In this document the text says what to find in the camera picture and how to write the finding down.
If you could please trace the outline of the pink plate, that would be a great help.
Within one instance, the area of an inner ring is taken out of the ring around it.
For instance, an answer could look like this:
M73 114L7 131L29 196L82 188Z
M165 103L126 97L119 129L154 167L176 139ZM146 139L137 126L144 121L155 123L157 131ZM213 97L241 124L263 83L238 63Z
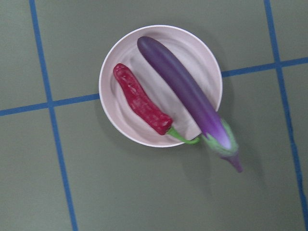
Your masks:
M220 67L211 50L194 34L167 25L145 26L122 37L108 52L99 76L99 95L103 110L113 126L134 142L151 147L173 147L180 141L170 135L159 135L129 107L113 75L118 64L127 66L149 98L173 119L173 127L191 140L201 131L173 90L148 64L139 52L137 40L149 36L164 44L186 67L215 109L222 98Z

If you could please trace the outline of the red chili pepper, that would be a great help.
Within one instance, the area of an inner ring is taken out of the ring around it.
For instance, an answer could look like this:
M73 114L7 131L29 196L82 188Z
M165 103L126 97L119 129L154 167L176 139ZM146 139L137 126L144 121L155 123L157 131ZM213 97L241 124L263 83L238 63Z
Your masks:
M131 110L161 136L170 135L186 144L197 144L200 138L187 140L172 126L173 119L165 114L149 98L132 71L118 63L113 68L113 75L119 83Z

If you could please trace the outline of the purple eggplant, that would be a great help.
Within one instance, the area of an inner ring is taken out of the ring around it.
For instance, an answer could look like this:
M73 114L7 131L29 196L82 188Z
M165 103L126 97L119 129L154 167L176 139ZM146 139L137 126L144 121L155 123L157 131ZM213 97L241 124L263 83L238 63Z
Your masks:
M151 37L138 38L137 46L145 60L185 106L209 148L241 173L243 167L239 159L239 147L232 129L218 115L182 62L166 46Z

